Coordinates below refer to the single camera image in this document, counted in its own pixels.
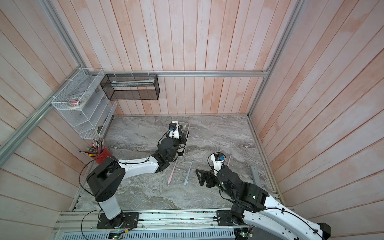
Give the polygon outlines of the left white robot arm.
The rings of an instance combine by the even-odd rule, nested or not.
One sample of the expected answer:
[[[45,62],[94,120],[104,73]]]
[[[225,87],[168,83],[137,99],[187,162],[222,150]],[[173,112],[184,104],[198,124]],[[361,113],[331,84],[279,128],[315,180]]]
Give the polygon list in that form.
[[[158,144],[154,154],[136,160],[117,160],[107,157],[86,178],[90,190],[100,205],[97,229],[136,228],[138,213],[124,213],[116,199],[116,191],[121,182],[127,178],[160,173],[171,162],[184,154],[186,140],[165,138]]]

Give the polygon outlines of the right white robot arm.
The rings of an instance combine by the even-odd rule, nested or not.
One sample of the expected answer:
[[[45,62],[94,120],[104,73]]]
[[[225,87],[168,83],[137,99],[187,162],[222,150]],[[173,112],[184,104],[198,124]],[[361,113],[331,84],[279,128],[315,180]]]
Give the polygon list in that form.
[[[217,187],[230,198],[229,217],[236,225],[262,229],[283,240],[327,240],[331,227],[313,223],[283,206],[267,191],[244,182],[227,166],[220,170],[196,170],[199,184]]]

